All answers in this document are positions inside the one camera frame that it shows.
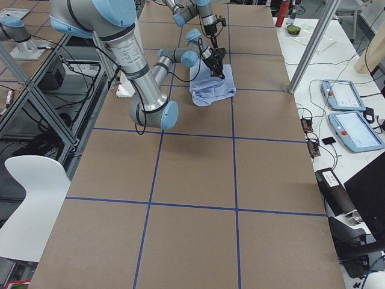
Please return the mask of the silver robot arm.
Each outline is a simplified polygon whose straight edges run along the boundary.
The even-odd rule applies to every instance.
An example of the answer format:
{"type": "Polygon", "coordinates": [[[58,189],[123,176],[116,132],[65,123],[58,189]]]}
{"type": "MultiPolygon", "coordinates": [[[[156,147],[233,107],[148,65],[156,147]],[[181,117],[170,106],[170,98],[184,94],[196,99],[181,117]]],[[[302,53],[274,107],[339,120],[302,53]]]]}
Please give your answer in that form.
{"type": "Polygon", "coordinates": [[[205,36],[210,38],[212,46],[218,48],[217,43],[217,25],[220,23],[223,27],[226,26],[226,19],[222,16],[214,15],[211,6],[211,1],[187,1],[185,5],[179,1],[163,0],[173,13],[173,20],[177,26],[184,26],[190,20],[198,16],[200,23],[203,25],[205,36]]]}
{"type": "Polygon", "coordinates": [[[186,35],[187,46],[161,50],[153,67],[148,65],[134,33],[137,19],[134,1],[51,1],[50,19],[52,27],[63,34],[88,39],[98,36],[109,46],[135,90],[129,104],[129,115],[135,124],[171,129],[177,122],[179,108],[161,91],[161,84],[176,63],[186,67],[204,63],[213,77],[224,79],[226,50],[217,46],[215,34],[217,23],[226,20],[214,17],[210,1],[190,1],[186,5],[164,1],[164,4],[173,12],[177,26],[199,16],[210,42],[206,42],[199,30],[190,30],[186,35]]]}

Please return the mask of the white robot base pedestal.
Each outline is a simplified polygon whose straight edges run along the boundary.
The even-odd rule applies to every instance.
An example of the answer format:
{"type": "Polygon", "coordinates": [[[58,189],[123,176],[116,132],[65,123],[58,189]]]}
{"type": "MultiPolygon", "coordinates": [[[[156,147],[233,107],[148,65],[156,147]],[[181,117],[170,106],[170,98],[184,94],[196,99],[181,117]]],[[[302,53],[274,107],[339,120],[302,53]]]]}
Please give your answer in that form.
{"type": "Polygon", "coordinates": [[[122,73],[119,78],[119,86],[116,91],[118,98],[131,98],[135,94],[135,90],[126,75],[122,73]]]}

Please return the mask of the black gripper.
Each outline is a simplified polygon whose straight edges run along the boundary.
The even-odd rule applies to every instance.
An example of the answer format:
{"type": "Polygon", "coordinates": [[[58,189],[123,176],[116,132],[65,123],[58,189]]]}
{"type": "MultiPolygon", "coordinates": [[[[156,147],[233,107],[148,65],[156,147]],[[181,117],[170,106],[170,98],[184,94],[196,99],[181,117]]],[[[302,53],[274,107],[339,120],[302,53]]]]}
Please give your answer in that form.
{"type": "Polygon", "coordinates": [[[211,71],[211,77],[218,77],[225,79],[223,73],[223,59],[226,55],[225,48],[208,48],[208,56],[206,57],[206,66],[211,71]]]}
{"type": "Polygon", "coordinates": [[[204,26],[204,31],[207,36],[210,36],[210,41],[213,48],[218,48],[218,41],[216,37],[217,26],[216,24],[209,24],[204,26]]]}

